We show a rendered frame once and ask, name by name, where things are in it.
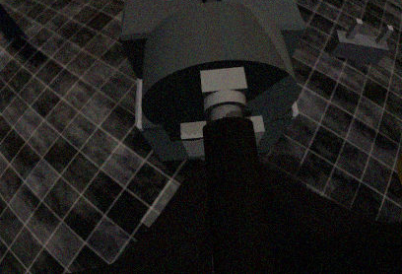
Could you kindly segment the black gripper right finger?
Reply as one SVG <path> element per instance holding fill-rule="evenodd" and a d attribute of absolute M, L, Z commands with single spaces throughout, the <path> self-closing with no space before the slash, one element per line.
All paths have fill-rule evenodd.
<path fill-rule="evenodd" d="M 402 222 L 364 217 L 259 163 L 273 274 L 402 274 Z"/>

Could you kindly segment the yellow short cylinder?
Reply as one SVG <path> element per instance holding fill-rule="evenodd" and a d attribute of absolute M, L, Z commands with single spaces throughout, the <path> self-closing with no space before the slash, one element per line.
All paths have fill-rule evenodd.
<path fill-rule="evenodd" d="M 402 154 L 399 155 L 397 171 L 398 171 L 399 181 L 401 181 L 401 183 L 402 183 Z"/>

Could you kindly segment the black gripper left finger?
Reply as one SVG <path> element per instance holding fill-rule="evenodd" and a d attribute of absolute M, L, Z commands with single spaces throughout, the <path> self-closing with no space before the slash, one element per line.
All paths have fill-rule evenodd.
<path fill-rule="evenodd" d="M 205 160 L 189 174 L 149 230 L 110 265 L 68 274 L 212 274 L 212 226 Z"/>

